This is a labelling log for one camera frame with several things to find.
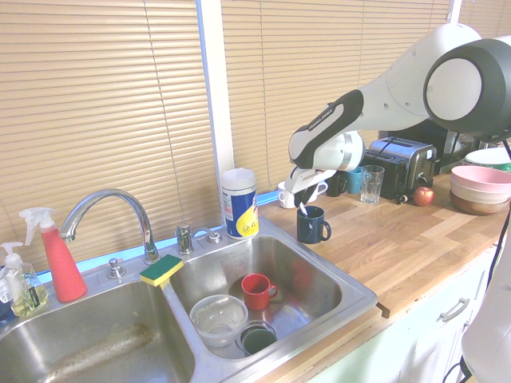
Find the kitchen sink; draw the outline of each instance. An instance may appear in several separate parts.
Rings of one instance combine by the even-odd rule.
[[[313,266],[281,240],[262,235],[189,259],[171,284],[189,313],[198,301],[214,294],[243,301],[241,280],[252,273],[269,277],[278,294],[265,309],[248,311],[249,325],[267,327],[277,339],[321,318],[343,300],[341,284],[326,270]],[[240,342],[209,349],[221,357],[246,357]]]
[[[9,383],[185,383],[194,365],[162,290],[143,282],[29,318],[0,341]]]
[[[286,232],[259,218],[259,234],[209,243],[179,255],[184,266],[162,288],[140,282],[144,256],[120,262],[127,273],[108,279],[110,267],[83,273],[86,295],[50,302],[32,317],[0,328],[0,377],[9,383],[252,382],[369,310],[376,295]],[[272,332],[276,342],[249,355],[240,337],[205,345],[188,318],[213,294],[243,300],[241,280],[261,273],[279,292],[263,310],[249,310],[246,330]]]

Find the apple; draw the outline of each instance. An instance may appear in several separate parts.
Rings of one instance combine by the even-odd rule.
[[[426,186],[417,188],[414,192],[414,202],[418,206],[428,206],[434,200],[434,191]]]

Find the stacked bowls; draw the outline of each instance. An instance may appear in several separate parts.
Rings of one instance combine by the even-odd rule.
[[[500,211],[511,195],[511,174],[481,166],[457,166],[451,171],[450,191],[460,210],[492,214]]]

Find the pink bowl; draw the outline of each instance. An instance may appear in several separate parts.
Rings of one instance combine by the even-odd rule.
[[[491,193],[511,193],[511,174],[482,166],[457,166],[451,170],[455,183]]]

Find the wooden countertop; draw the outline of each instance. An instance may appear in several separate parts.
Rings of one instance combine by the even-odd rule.
[[[394,322],[400,310],[497,241],[507,209],[487,216],[457,210],[449,198],[450,175],[435,177],[433,190],[435,200],[427,207],[387,199],[366,204],[359,195],[347,193],[321,195],[312,203],[325,210],[332,237],[308,246],[371,288],[381,311],[369,310],[259,381],[307,381],[306,372],[319,368],[316,362],[331,365],[371,339]],[[283,209],[276,201],[259,207],[259,214],[296,238],[295,209]],[[381,313],[391,319],[381,318]]]

